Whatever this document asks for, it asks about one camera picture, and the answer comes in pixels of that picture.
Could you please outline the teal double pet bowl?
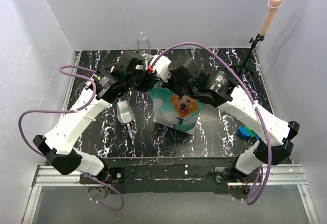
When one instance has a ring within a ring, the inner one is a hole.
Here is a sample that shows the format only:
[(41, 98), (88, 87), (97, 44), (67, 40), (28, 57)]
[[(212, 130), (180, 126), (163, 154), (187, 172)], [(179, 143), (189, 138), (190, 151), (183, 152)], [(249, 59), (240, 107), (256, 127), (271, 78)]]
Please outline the teal double pet bowl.
[(151, 65), (152, 62), (158, 57), (158, 55), (151, 55), (147, 53), (144, 53), (142, 56), (145, 58), (144, 61), (145, 70), (149, 69), (149, 65)]

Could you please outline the teal dog food bag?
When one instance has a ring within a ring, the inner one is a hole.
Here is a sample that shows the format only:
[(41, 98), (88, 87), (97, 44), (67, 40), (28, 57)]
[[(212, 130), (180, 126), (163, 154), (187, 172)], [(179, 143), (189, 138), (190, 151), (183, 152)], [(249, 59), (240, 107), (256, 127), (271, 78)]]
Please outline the teal dog food bag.
[(189, 96), (178, 96), (159, 81), (149, 91), (153, 102), (153, 121), (160, 125), (193, 135), (202, 103)]

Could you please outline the grey food scoop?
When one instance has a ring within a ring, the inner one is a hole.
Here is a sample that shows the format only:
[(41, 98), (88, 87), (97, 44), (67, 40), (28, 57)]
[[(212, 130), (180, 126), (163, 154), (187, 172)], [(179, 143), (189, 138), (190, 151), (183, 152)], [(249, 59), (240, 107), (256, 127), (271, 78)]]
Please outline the grey food scoop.
[(131, 123), (134, 120), (134, 113), (128, 101), (120, 101), (116, 105), (118, 121), (127, 127), (130, 139), (134, 140)]

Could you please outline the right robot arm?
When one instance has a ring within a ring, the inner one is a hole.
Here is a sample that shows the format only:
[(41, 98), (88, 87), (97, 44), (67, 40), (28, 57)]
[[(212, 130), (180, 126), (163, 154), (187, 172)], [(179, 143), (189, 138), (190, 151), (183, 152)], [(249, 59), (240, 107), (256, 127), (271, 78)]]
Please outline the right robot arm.
[(157, 69), (165, 88), (177, 94), (176, 105), (186, 112), (183, 96), (188, 96), (201, 103), (212, 105), (232, 115), (259, 136), (259, 141), (246, 152), (240, 154), (233, 163), (230, 174), (237, 182), (249, 177), (256, 168), (268, 162), (268, 145), (260, 119), (262, 118), (270, 138), (272, 165), (278, 165), (291, 155), (299, 124), (295, 121), (283, 121), (264, 109), (252, 104), (246, 92), (237, 85), (228, 73), (205, 72), (189, 57), (179, 57), (170, 61), (162, 57), (161, 67)]

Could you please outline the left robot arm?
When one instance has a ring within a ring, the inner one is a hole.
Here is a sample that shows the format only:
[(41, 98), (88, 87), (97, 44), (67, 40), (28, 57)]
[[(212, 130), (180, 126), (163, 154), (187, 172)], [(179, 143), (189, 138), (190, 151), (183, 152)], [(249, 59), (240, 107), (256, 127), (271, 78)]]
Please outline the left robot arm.
[(74, 147), (79, 136), (96, 117), (129, 90), (149, 91), (159, 80), (166, 80), (167, 68), (156, 68), (158, 55), (139, 55), (125, 51), (115, 63), (93, 72), (72, 107), (45, 135), (36, 135), (33, 144), (62, 175), (73, 171), (87, 173), (97, 183), (109, 176), (109, 166), (98, 156)]

